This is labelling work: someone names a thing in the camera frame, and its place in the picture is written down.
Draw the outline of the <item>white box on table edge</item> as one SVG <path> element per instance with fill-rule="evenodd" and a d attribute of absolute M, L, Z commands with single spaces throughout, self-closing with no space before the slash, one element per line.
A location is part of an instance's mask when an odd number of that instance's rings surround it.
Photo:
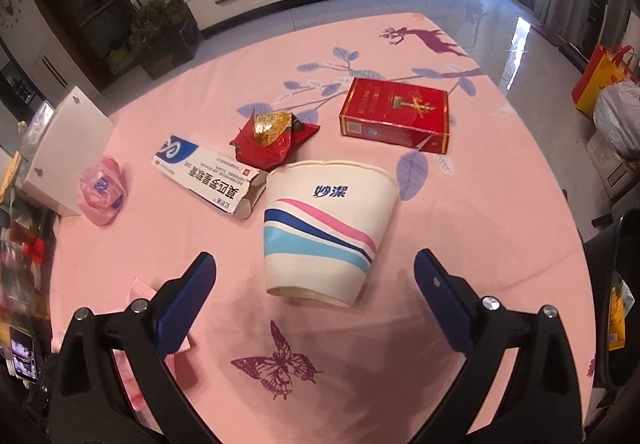
<path fill-rule="evenodd" d="M 114 123 L 75 87 L 55 110 L 44 115 L 44 126 L 25 137 L 18 152 L 23 161 L 15 185 L 27 199 L 62 217 L 79 216 L 80 175 L 96 165 L 111 137 Z"/>

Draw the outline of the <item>yellow snack bag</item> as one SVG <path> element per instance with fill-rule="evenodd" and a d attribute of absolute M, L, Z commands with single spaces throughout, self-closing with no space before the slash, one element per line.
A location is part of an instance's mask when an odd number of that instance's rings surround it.
<path fill-rule="evenodd" d="M 622 275 L 612 276 L 610 311 L 608 311 L 608 351 L 623 349 L 626 344 L 626 317 L 634 306 L 634 295 Z"/>

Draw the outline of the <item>red gold wrapper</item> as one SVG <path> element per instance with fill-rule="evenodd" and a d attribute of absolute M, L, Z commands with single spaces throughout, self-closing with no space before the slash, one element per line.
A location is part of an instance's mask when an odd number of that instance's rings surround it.
<path fill-rule="evenodd" d="M 253 113 L 230 145 L 244 165 L 271 171 L 282 166 L 320 130 L 287 112 Z"/>

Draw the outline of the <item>white blue toothpaste box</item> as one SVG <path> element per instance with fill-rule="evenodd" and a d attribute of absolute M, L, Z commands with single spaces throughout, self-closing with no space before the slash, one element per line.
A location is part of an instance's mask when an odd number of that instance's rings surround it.
<path fill-rule="evenodd" d="M 268 173 L 172 135 L 152 158 L 163 175 L 226 215 L 246 220 L 265 191 Z"/>

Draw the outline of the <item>white striped paper cup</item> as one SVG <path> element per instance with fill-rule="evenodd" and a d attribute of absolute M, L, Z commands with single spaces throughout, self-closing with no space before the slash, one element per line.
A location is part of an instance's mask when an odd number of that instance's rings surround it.
<path fill-rule="evenodd" d="M 270 172 L 265 197 L 267 293 L 354 305 L 399 198 L 395 178 L 354 161 L 302 161 Z"/>

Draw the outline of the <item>red cigarette box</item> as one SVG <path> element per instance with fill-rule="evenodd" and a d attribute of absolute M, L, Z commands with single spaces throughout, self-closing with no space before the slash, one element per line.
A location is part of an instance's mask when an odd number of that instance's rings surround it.
<path fill-rule="evenodd" d="M 356 77 L 340 116 L 341 135 L 446 155 L 449 94 L 402 82 Z"/>

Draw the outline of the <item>orange red shopping bag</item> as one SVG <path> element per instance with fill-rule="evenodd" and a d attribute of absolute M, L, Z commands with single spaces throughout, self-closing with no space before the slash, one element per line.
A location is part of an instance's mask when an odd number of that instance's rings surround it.
<path fill-rule="evenodd" d="M 631 68 L 633 60 L 638 60 L 638 54 L 632 45 L 609 49 L 597 44 L 582 77 L 570 93 L 576 110 L 591 119 L 603 89 L 625 80 L 636 84 L 638 78 Z"/>

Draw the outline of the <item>white purple plastic bag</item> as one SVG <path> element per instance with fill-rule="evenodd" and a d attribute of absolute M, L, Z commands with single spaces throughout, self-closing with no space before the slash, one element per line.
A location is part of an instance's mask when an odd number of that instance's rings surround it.
<path fill-rule="evenodd" d="M 640 153 L 639 86 L 631 80 L 604 88 L 597 98 L 593 121 L 604 141 L 628 161 Z"/>

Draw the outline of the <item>pink plastic bag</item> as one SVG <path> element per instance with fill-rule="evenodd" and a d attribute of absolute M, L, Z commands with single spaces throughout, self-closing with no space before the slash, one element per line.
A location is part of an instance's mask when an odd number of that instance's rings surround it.
<path fill-rule="evenodd" d="M 81 172 L 77 204 L 97 227 L 112 223 L 126 198 L 124 175 L 113 157 L 103 155 L 98 164 Z"/>

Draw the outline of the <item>black round trash bin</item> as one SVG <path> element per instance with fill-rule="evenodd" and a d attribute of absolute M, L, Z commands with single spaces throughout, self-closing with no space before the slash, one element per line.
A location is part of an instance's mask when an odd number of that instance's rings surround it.
<path fill-rule="evenodd" d="M 626 211 L 585 242 L 596 316 L 594 385 L 625 386 L 639 366 L 639 212 Z"/>

